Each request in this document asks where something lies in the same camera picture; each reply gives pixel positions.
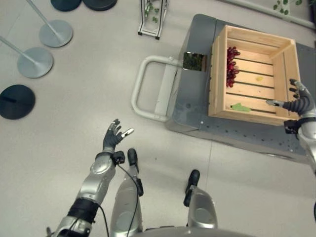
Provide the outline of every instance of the grape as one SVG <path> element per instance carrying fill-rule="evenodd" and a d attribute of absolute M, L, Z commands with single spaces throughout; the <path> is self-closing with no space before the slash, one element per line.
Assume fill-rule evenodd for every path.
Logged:
<path fill-rule="evenodd" d="M 234 78 L 239 73 L 236 61 L 233 61 L 237 55 L 240 55 L 240 52 L 237 51 L 235 46 L 227 49 L 226 87 L 233 87 L 235 83 Z"/>

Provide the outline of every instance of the black round base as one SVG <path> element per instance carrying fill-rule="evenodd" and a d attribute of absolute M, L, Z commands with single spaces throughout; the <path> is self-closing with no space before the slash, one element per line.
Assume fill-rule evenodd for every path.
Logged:
<path fill-rule="evenodd" d="M 54 8 L 60 11 L 72 11 L 76 9 L 81 0 L 50 0 Z"/>
<path fill-rule="evenodd" d="M 114 7 L 118 0 L 83 0 L 84 4 L 95 11 L 105 11 Z"/>
<path fill-rule="evenodd" d="M 0 115 L 5 119 L 20 119 L 34 107 L 35 95 L 24 85 L 12 85 L 0 94 Z"/>

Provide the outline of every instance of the silver round base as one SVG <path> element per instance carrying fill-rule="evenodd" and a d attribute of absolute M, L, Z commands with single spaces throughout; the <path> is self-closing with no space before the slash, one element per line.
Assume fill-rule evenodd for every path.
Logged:
<path fill-rule="evenodd" d="M 67 44 L 71 40 L 73 37 L 73 29 L 68 22 L 53 20 L 49 23 L 57 32 L 57 35 L 53 33 L 47 24 L 43 25 L 39 31 L 39 39 L 43 44 L 57 48 Z"/>
<path fill-rule="evenodd" d="M 17 62 L 19 72 L 27 78 L 40 78 L 53 66 L 53 56 L 44 48 L 30 48 L 24 52 L 35 63 L 21 55 Z"/>

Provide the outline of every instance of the wooden crate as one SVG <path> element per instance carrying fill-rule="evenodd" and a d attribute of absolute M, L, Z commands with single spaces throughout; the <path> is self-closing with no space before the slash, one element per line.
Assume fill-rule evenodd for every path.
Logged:
<path fill-rule="evenodd" d="M 240 70 L 226 87 L 227 48 L 236 46 Z M 268 105 L 266 99 L 293 100 L 289 79 L 300 80 L 295 41 L 257 31 L 225 26 L 212 47 L 208 115 L 271 125 L 297 119 L 295 113 Z M 231 109 L 241 103 L 250 112 Z"/>

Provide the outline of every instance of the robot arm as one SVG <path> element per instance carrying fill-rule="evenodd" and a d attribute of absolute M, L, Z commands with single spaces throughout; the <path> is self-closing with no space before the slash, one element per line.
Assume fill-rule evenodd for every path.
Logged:
<path fill-rule="evenodd" d="M 89 236 L 96 212 L 115 175 L 115 165 L 123 163 L 125 160 L 123 152 L 115 153 L 115 146 L 134 131 L 131 128 L 124 133 L 118 133 L 121 128 L 118 125 L 119 120 L 116 119 L 109 126 L 103 140 L 103 151 L 97 154 L 95 162 L 90 168 L 90 174 L 84 180 L 74 204 L 52 237 Z"/>
<path fill-rule="evenodd" d="M 297 99 L 292 102 L 283 102 L 278 100 L 267 100 L 269 105 L 280 106 L 289 111 L 296 112 L 300 119 L 284 122 L 285 132 L 297 134 L 302 148 L 306 151 L 309 164 L 316 175 L 316 107 L 315 102 L 306 89 L 299 81 L 290 79 L 290 91 L 295 92 Z"/>

